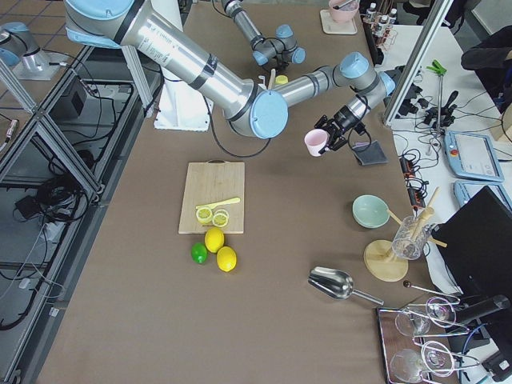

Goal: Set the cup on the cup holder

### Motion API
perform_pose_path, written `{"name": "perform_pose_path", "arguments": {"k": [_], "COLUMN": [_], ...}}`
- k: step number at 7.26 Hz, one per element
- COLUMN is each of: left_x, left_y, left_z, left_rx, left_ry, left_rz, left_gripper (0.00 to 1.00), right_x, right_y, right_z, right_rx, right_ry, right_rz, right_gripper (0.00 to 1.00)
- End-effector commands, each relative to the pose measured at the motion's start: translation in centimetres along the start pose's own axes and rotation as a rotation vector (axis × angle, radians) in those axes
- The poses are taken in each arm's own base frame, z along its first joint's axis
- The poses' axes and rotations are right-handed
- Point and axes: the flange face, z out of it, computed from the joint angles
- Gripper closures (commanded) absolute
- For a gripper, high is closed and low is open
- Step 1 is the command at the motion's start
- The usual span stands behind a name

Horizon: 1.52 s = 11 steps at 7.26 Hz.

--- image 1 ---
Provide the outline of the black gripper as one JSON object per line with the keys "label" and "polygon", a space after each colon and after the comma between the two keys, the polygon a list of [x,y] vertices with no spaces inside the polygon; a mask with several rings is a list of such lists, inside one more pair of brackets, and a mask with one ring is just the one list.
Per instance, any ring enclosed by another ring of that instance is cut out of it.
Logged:
{"label": "black gripper", "polygon": [[332,118],[326,115],[321,116],[314,124],[314,128],[322,129],[329,135],[326,145],[319,151],[320,154],[337,151],[348,144],[349,140],[344,136],[346,132],[349,134],[357,132],[362,135],[361,119],[357,118],[347,106],[341,108]]}

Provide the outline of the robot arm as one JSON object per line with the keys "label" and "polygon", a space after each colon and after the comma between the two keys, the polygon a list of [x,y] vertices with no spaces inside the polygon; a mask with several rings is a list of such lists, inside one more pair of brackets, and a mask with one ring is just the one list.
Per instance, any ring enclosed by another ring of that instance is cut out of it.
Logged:
{"label": "robot arm", "polygon": [[132,46],[223,109],[234,132],[270,140],[286,127],[289,107],[337,86],[352,86],[354,99],[334,115],[335,146],[343,133],[395,89],[394,80],[377,72],[366,57],[353,52],[336,66],[322,66],[285,85],[264,90],[241,79],[216,56],[200,47],[149,1],[67,1],[66,29],[70,40],[84,45]]}
{"label": "robot arm", "polygon": [[301,47],[288,24],[276,28],[275,36],[265,36],[253,23],[241,1],[221,1],[226,15],[240,29],[250,44],[256,63],[266,70],[284,70],[289,64],[301,64],[306,50]]}

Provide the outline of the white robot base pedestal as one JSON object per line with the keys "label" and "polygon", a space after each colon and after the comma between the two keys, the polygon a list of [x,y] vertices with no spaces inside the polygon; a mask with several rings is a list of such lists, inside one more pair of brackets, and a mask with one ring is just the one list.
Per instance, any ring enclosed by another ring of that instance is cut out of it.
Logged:
{"label": "white robot base pedestal", "polygon": [[206,132],[210,116],[203,96],[175,74],[162,69],[164,85],[158,104],[154,128]]}

